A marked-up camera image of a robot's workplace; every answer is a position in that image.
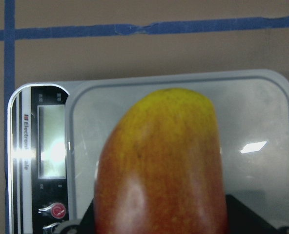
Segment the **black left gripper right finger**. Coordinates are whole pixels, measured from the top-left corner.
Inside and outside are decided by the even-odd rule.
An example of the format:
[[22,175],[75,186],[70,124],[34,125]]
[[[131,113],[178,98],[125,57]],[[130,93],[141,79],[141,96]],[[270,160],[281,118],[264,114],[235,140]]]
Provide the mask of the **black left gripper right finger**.
[[231,234],[278,234],[279,232],[232,195],[226,195]]

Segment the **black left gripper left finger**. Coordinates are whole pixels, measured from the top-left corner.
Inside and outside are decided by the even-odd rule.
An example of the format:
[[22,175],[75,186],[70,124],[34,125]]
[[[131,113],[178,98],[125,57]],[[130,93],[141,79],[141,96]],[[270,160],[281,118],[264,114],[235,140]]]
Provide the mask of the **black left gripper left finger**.
[[79,234],[95,234],[94,200],[88,206],[78,228]]

